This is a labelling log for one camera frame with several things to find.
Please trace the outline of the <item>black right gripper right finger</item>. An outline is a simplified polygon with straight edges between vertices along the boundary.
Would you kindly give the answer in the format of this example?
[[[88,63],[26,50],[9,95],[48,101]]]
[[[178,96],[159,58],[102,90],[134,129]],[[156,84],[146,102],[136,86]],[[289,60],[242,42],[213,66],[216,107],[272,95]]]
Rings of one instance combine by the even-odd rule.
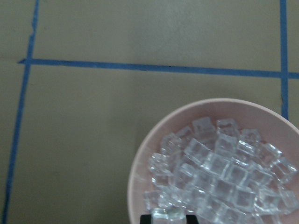
[[[198,224],[198,219],[195,215],[186,215],[187,224]]]

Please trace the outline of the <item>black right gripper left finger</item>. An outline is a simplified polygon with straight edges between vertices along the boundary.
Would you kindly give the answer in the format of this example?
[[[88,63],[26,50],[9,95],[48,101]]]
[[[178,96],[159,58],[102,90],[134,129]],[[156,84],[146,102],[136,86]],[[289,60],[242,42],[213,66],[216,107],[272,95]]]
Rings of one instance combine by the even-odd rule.
[[[141,215],[140,216],[140,224],[152,224],[151,215]]]

